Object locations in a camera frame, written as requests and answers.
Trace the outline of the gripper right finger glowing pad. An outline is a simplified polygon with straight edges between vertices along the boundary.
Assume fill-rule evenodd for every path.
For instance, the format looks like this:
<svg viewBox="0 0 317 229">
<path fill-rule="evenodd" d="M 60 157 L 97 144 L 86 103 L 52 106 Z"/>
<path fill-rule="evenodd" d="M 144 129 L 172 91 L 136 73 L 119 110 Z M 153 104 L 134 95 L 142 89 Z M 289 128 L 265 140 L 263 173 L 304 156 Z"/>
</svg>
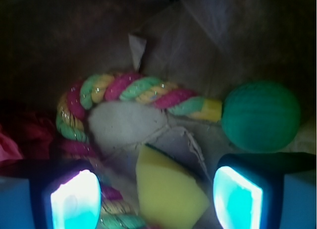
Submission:
<svg viewBox="0 0 317 229">
<path fill-rule="evenodd" d="M 226 154 L 213 178 L 224 229 L 314 229 L 317 157 L 309 153 Z"/>
</svg>

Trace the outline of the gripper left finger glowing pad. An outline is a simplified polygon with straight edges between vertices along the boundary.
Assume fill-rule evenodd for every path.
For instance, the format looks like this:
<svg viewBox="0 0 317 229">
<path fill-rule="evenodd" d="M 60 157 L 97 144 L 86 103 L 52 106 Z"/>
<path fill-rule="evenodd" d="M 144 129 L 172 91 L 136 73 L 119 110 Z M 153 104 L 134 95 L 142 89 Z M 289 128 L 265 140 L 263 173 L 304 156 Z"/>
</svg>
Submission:
<svg viewBox="0 0 317 229">
<path fill-rule="evenodd" d="M 2 229 L 94 229 L 100 211 L 100 181 L 86 160 L 0 164 Z"/>
</svg>

